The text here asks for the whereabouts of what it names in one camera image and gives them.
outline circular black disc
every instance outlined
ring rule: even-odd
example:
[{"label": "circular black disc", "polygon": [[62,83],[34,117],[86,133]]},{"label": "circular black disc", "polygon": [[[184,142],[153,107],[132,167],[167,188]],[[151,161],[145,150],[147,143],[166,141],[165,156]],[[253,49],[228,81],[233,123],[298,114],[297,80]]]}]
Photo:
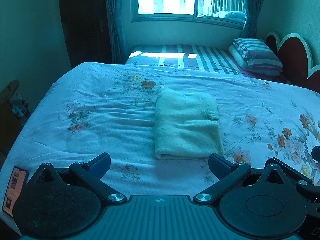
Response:
[{"label": "circular black disc", "polygon": [[235,231],[249,237],[275,239],[292,235],[306,218],[306,207],[296,192],[266,183],[225,194],[219,212]]},{"label": "circular black disc", "polygon": [[47,182],[25,189],[13,206],[15,222],[23,235],[65,238],[92,225],[100,213],[99,198],[81,187]]}]

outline grey ribbed plate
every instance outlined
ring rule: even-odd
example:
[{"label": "grey ribbed plate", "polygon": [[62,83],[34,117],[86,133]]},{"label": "grey ribbed plate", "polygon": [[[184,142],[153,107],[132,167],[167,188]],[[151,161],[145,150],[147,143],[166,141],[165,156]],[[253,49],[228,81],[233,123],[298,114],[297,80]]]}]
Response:
[{"label": "grey ribbed plate", "polygon": [[[209,206],[189,196],[136,196],[110,206],[92,227],[69,240],[243,240],[226,228]],[[295,236],[287,238],[297,240]]]}]

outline headboard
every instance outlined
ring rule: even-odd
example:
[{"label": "headboard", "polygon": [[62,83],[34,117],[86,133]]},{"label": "headboard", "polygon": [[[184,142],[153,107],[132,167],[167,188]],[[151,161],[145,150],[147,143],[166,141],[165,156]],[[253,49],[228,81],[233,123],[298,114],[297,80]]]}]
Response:
[{"label": "headboard", "polygon": [[270,32],[265,43],[283,64],[283,75],[293,84],[320,93],[320,65],[313,66],[312,55],[306,41],[297,33],[290,33],[280,41]]}]

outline door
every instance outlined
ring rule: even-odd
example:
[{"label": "door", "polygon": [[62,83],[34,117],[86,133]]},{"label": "door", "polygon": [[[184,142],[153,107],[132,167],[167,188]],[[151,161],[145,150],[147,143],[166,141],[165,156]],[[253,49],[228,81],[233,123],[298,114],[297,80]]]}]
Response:
[{"label": "door", "polygon": [[106,0],[59,0],[59,6],[71,67],[111,63]]}]

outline phone screen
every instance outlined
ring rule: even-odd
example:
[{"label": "phone screen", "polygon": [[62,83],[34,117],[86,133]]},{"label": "phone screen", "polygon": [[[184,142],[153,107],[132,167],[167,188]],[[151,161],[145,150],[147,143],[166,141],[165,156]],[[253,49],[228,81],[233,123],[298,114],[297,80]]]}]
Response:
[{"label": "phone screen", "polygon": [[4,196],[2,210],[12,216],[12,208],[26,182],[28,172],[14,167]]}]

